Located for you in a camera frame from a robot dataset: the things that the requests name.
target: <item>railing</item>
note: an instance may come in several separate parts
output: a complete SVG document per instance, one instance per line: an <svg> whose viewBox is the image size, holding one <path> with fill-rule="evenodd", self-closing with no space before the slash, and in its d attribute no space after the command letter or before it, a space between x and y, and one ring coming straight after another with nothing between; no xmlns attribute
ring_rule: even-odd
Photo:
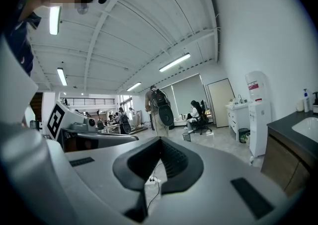
<svg viewBox="0 0 318 225"><path fill-rule="evenodd" d="M69 106L78 105L115 105L115 99L91 99L91 98L60 98L60 102Z"/></svg>

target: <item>office chair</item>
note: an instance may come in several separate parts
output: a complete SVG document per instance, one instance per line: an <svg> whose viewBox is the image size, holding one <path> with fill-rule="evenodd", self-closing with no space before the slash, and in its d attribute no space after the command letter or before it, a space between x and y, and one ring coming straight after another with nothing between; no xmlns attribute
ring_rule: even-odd
<svg viewBox="0 0 318 225"><path fill-rule="evenodd" d="M194 122L191 123L194 133L197 130L201 130L200 135L202 135L202 131L203 130L210 130L210 132L212 132L212 130L207 126L207 123L209 122L209 119L208 119L208 117L205 114L204 105L202 106L202 114L201 114L201 116L200 117L193 117L193 118L195 118L197 120L197 121L194 121Z"/></svg>
<svg viewBox="0 0 318 225"><path fill-rule="evenodd" d="M97 122L97 127L98 127L98 130L101 132L102 130L104 130L104 125L103 125L103 122L102 121L98 121Z"/></svg>

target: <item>cable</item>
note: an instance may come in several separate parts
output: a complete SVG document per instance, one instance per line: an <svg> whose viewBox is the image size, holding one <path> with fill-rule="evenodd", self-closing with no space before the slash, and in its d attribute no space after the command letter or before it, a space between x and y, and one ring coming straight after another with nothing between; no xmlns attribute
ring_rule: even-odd
<svg viewBox="0 0 318 225"><path fill-rule="evenodd" d="M148 211L148 208L149 208L151 202L156 198L156 196L159 195L159 192L160 192L159 180L158 180L158 178L157 178L155 175L154 175L153 177L155 177L155 178L157 179L157 183L158 183L158 193L157 193L157 195L155 195L155 197L154 197L153 199L151 199L151 201L149 202L149 205L148 205L148 207L147 207L147 211Z"/></svg>
<svg viewBox="0 0 318 225"><path fill-rule="evenodd" d="M158 168L161 164L163 164L163 162L160 163L159 165L157 165L157 167L155 167L155 169L154 169L154 174L153 174L152 178L154 178L154 176L155 176L156 168Z"/></svg>

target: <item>desk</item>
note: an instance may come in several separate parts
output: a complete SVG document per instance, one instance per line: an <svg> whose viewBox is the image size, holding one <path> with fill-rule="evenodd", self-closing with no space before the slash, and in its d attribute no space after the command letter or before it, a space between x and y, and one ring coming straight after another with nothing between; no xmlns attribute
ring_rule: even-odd
<svg viewBox="0 0 318 225"><path fill-rule="evenodd" d="M106 126L106 127L104 127L104 130L106 131L106 133L109 133L110 129L115 129L115 128L118 128L119 134L120 134L120 125L119 124Z"/></svg>

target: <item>fluorescent light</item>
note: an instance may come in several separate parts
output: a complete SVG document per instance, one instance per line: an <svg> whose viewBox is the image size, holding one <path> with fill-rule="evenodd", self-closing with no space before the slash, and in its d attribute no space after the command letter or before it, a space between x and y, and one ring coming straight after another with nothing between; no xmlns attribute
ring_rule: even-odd
<svg viewBox="0 0 318 225"><path fill-rule="evenodd" d="M59 74L60 80L61 80L61 82L62 82L62 85L64 85L64 86L68 85L68 84L66 83L66 78L65 78L65 75L64 75L64 70L63 70L63 68L58 68L58 74Z"/></svg>
<svg viewBox="0 0 318 225"><path fill-rule="evenodd" d="M164 72L165 70L168 70L169 68L171 68L172 66L175 66L179 63L181 63L182 61L188 59L190 57L190 54L185 54L184 56L181 56L180 58L178 58L177 60L169 63L168 65L164 66L163 68L161 68L159 71Z"/></svg>
<svg viewBox="0 0 318 225"><path fill-rule="evenodd" d="M138 85L141 85L141 82L138 82L137 84L133 85L131 88L127 89L127 91L131 91L132 89L136 88Z"/></svg>
<svg viewBox="0 0 318 225"><path fill-rule="evenodd" d="M50 8L50 34L57 35L60 26L61 7L55 6Z"/></svg>

